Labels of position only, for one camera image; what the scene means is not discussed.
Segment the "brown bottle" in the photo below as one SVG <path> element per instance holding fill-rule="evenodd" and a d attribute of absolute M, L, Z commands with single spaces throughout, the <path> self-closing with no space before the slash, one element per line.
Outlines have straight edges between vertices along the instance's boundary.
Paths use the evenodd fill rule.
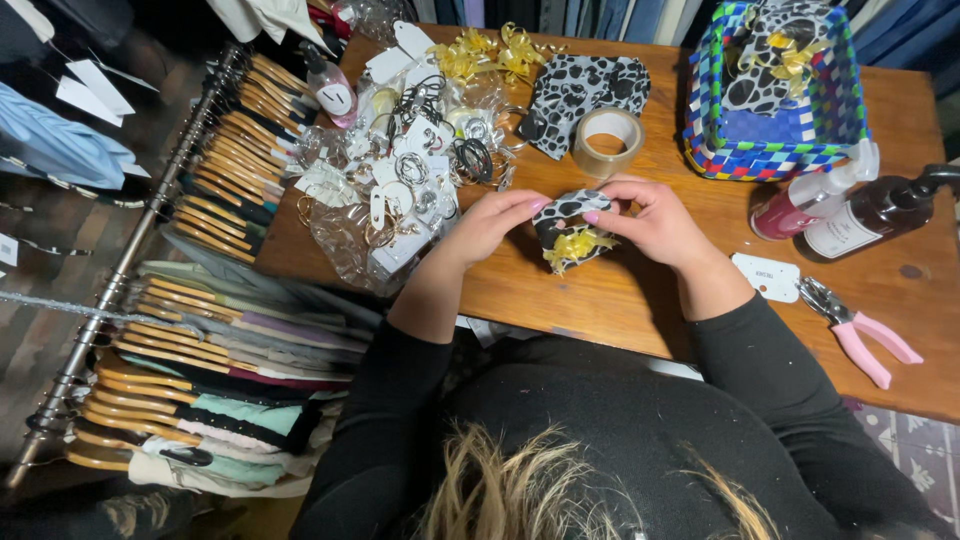
<path fill-rule="evenodd" d="M 804 257 L 834 262 L 919 229 L 933 217 L 933 196 L 943 184 L 960 180 L 960 167 L 928 165 L 915 181 L 885 176 L 850 194 L 831 217 L 793 237 Z"/>

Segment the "wooden table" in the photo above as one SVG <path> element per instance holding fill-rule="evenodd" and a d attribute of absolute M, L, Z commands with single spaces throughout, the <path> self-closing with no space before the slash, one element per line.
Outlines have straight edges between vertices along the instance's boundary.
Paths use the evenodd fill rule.
<path fill-rule="evenodd" d="M 460 33 L 456 27 L 421 26 L 438 43 L 449 43 Z M 487 33 L 495 36 L 493 31 Z M 840 393 L 873 405 L 960 422 L 960 260 L 948 189 L 937 196 L 934 218 L 922 229 L 833 264 L 810 262 L 792 242 L 766 242 L 750 231 L 751 201 L 776 189 L 774 185 L 706 180 L 684 161 L 680 132 L 687 51 L 594 39 L 533 38 L 569 43 L 568 52 L 573 54 L 638 57 L 650 70 L 653 89 L 640 116 L 646 143 L 628 172 L 670 184 L 723 252 L 799 265 L 805 276 L 817 278 L 849 307 L 888 325 L 926 359 L 922 365 L 902 365 L 864 337 L 893 374 L 890 389 L 881 390 L 844 355 L 826 319 L 803 301 L 772 302 Z M 341 64 L 348 79 L 355 81 L 376 52 L 369 40 L 355 37 Z M 881 174 L 915 177 L 925 164 L 943 162 L 927 75 L 865 67 L 862 79 L 868 122 L 880 147 Z M 530 102 L 529 86 L 519 84 L 509 93 L 514 104 Z M 518 153 L 516 165 L 514 187 L 532 188 L 549 197 L 597 185 L 577 168 L 569 153 L 554 161 L 527 147 Z M 461 189 L 463 208 L 486 191 L 481 186 Z M 267 275 L 337 286 L 341 282 L 326 256 L 298 220 L 299 196 L 293 189 L 287 191 L 253 268 Z M 512 231 L 492 257 L 467 273 L 461 313 L 689 360 L 677 281 L 668 268 L 624 246 L 559 278 L 549 273 L 540 254 L 532 227 Z"/>

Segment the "person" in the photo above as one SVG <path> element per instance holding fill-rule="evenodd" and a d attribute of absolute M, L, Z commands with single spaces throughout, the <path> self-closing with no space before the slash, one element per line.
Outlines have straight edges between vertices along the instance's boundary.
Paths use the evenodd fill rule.
<path fill-rule="evenodd" d="M 955 538 L 667 185 L 599 190 L 584 219 L 674 270 L 706 383 L 534 339 L 438 401 L 464 273 L 549 202 L 490 193 L 379 329 L 292 538 Z"/>

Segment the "sleeve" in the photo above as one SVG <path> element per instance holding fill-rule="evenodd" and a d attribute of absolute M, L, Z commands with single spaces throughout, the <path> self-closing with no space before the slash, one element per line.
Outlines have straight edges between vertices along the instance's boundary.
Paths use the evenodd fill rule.
<path fill-rule="evenodd" d="M 368 540 L 396 530 L 420 501 L 419 418 L 434 400 L 452 345 L 411 337 L 384 321 L 367 350 L 333 441 L 290 531 L 294 539 Z"/>
<path fill-rule="evenodd" d="M 704 380 L 756 413 L 843 528 L 908 527 L 955 538 L 840 400 L 826 372 L 757 293 L 690 324 Z"/>

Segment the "wrapping paper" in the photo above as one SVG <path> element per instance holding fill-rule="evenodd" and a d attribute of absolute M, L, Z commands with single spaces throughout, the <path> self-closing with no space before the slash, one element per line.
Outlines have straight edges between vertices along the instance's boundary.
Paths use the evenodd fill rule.
<path fill-rule="evenodd" d="M 610 238 L 612 236 L 606 231 L 601 231 L 588 223 L 567 226 L 570 218 L 591 210 L 609 210 L 611 201 L 606 195 L 592 189 L 580 189 L 565 194 L 563 197 L 543 207 L 543 209 L 534 216 L 534 229 L 537 231 L 537 237 L 540 239 L 540 246 L 543 249 L 543 258 L 550 261 L 553 273 L 562 275 L 570 266 L 583 264 L 588 260 L 609 250 L 617 242 Z M 564 227 L 558 228 L 558 222 L 564 220 Z M 584 253 L 575 258 L 555 257 L 555 250 L 564 244 L 566 240 L 575 240 L 579 236 L 586 242 Z"/>
<path fill-rule="evenodd" d="M 559 160 L 570 147 L 577 122 L 594 109 L 643 112 L 650 74 L 638 59 L 554 55 L 534 84 L 534 101 L 516 131 Z"/>
<path fill-rule="evenodd" d="M 783 65 L 784 53 L 803 51 L 810 44 L 827 38 L 827 15 L 831 10 L 830 5 L 818 0 L 779 0 L 764 4 L 737 61 L 744 71 L 727 87 L 721 105 L 727 110 L 776 115 L 784 100 L 790 100 L 788 95 L 797 81 L 775 77 L 774 69 Z M 773 33 L 794 42 L 788 47 L 775 47 L 767 41 Z M 808 77 L 808 73 L 803 74 L 803 78 Z"/>

